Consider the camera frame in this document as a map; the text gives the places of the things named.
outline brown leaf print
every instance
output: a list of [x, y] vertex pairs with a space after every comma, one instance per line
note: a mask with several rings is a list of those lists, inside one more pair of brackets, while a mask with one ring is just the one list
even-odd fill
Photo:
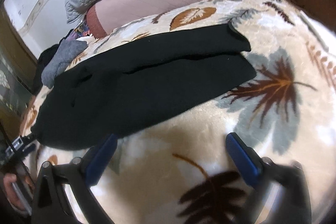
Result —
[[268, 1], [268, 2], [265, 2], [264, 4], [267, 5], [268, 7], [273, 8], [278, 13], [278, 15], [283, 18], [285, 22], [291, 24], [292, 26], [295, 26], [294, 22], [290, 20], [289, 16], [275, 3]]
[[247, 86], [239, 86], [234, 90], [231, 90], [223, 98], [230, 98], [232, 104], [237, 99], [244, 99], [248, 101], [252, 98], [263, 96], [259, 103], [253, 110], [253, 116], [251, 120], [257, 115], [259, 111], [262, 111], [260, 128], [263, 126], [263, 120], [267, 112], [272, 105], [276, 105], [276, 113], [279, 114], [280, 107], [283, 108], [286, 114], [286, 122], [288, 122], [288, 103], [292, 103], [293, 112], [296, 114], [296, 91], [294, 85], [303, 85], [316, 90], [311, 85], [294, 81], [294, 74], [291, 70], [288, 60], [284, 60], [283, 57], [275, 62], [276, 73], [272, 73], [266, 69], [264, 65], [261, 69], [257, 69], [259, 73], [266, 76], [266, 80], [253, 80], [247, 83]]
[[159, 23], [159, 19], [161, 18], [161, 16], [163, 16], [164, 14], [167, 14], [167, 13], [168, 13], [168, 11], [165, 11], [163, 13], [158, 14], [156, 17], [154, 17], [152, 19], [152, 23], [153, 24], [158, 24]]
[[137, 39], [140, 39], [140, 38], [143, 38], [143, 37], [147, 37], [149, 35], [150, 35], [149, 32], [141, 33], [141, 34], [137, 35], [136, 37], [134, 37], [131, 41], [134, 41], [134, 40], [137, 40]]
[[320, 50], [316, 51], [315, 45], [309, 45], [309, 42], [306, 42], [306, 48], [310, 61], [317, 67], [321, 77], [326, 80], [328, 86], [332, 86], [336, 92], [336, 67], [334, 67], [333, 62], [329, 61], [325, 53], [322, 53]]
[[30, 179], [30, 177], [25, 176], [25, 182], [26, 182], [27, 185], [29, 186], [29, 188], [30, 188], [30, 190], [31, 190], [31, 193], [33, 193], [34, 190], [35, 190], [35, 186], [34, 186], [32, 180]]
[[57, 165], [57, 156], [56, 155], [52, 155], [48, 158], [47, 161], [50, 161], [52, 165]]
[[37, 116], [37, 110], [35, 109], [35, 106], [32, 106], [32, 108], [28, 112], [29, 120], [26, 124], [25, 130], [30, 128], [33, 125], [33, 122], [35, 121], [36, 116]]
[[37, 173], [38, 173], [37, 162], [38, 162], [38, 160], [40, 159], [41, 152], [42, 152], [44, 149], [45, 149], [45, 146], [40, 144], [39, 148], [38, 148], [37, 151], [36, 151], [36, 155], [35, 155], [35, 168], [36, 168]]
[[178, 154], [173, 154], [173, 157], [195, 166], [205, 177], [205, 182], [190, 189], [180, 198], [179, 203], [188, 203], [189, 206], [177, 216], [188, 216], [185, 224], [231, 223], [227, 214], [236, 215], [241, 210], [239, 206], [231, 202], [246, 195], [242, 189], [227, 186], [240, 178], [239, 173], [227, 171], [210, 177], [191, 159]]
[[80, 53], [73, 61], [72, 64], [76, 65], [78, 62], [80, 62], [82, 60], [83, 57], [85, 57], [87, 55], [86, 52], [82, 52]]
[[170, 23], [170, 31], [196, 21], [208, 18], [216, 12], [214, 7], [192, 8], [178, 14]]
[[147, 37], [147, 36], [149, 36], [149, 35], [150, 35], [149, 32], [144, 32], [144, 33], [141, 33], [141, 34], [135, 36], [132, 40], [123, 40], [123, 41], [121, 41], [121, 43], [124, 43], [124, 42], [129, 43], [129, 42], [132, 42], [132, 41], [134, 41], [134, 40], [137, 40], [137, 39], [140, 39], [140, 38]]
[[22, 122], [20, 124], [20, 131], [19, 131], [19, 135], [23, 135], [25, 136], [26, 135], [26, 129], [27, 129], [27, 121], [28, 121], [28, 118], [29, 118], [29, 113], [31, 111], [31, 109], [33, 108], [34, 106], [34, 102], [35, 102], [35, 99], [36, 99], [36, 96], [32, 96], [29, 103], [28, 103], [28, 106], [27, 108], [23, 111], [22, 113]]

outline leaf pattern blanket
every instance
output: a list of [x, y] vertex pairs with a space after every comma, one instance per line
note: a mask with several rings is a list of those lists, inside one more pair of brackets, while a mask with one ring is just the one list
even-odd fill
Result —
[[[87, 38], [88, 48], [68, 69], [150, 34], [229, 21], [251, 43], [252, 51], [244, 55], [256, 78], [118, 141], [108, 168], [91, 188], [115, 223], [228, 223], [250, 192], [225, 151], [225, 136], [232, 131], [261, 157], [279, 164], [299, 161], [313, 221], [328, 209], [335, 193], [336, 58], [285, 0], [203, 0], [145, 17], [104, 39]], [[44, 86], [36, 97], [25, 135], [49, 92]], [[65, 164], [84, 153], [38, 144], [26, 164], [36, 177], [44, 161]], [[67, 186], [66, 192], [86, 223]]]

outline finger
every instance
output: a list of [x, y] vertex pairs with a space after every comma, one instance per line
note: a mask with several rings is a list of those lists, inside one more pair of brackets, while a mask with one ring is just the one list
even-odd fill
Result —
[[16, 182], [16, 175], [14, 174], [6, 174], [3, 178], [3, 184], [5, 187], [5, 191], [7, 194], [7, 198], [15, 207], [19, 208], [20, 210], [24, 210], [24, 206], [22, 205], [19, 197], [17, 196], [12, 183]]

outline white wall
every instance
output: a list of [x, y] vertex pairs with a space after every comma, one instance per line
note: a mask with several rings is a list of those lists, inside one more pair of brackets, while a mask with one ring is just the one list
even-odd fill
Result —
[[5, 0], [4, 5], [13, 26], [37, 58], [80, 22], [66, 23], [65, 0]]

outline black cloth pile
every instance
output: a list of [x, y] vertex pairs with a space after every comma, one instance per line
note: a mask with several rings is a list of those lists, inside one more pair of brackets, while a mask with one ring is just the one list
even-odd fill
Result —
[[35, 76], [34, 76], [34, 80], [33, 80], [33, 86], [31, 87], [31, 93], [35, 96], [38, 95], [38, 93], [40, 92], [43, 84], [42, 84], [42, 72], [44, 70], [44, 68], [49, 64], [49, 62], [52, 60], [52, 58], [54, 57], [55, 53], [58, 50], [59, 45], [61, 44], [61, 42], [66, 39], [71, 32], [74, 29], [71, 29], [68, 34], [63, 37], [58, 44], [55, 44], [53, 46], [51, 46], [50, 48], [47, 48], [46, 50], [44, 50], [40, 57], [37, 60], [37, 65], [36, 65], [36, 71], [35, 71]]
[[231, 24], [160, 33], [93, 56], [56, 77], [31, 129], [77, 150], [163, 122], [254, 78]]

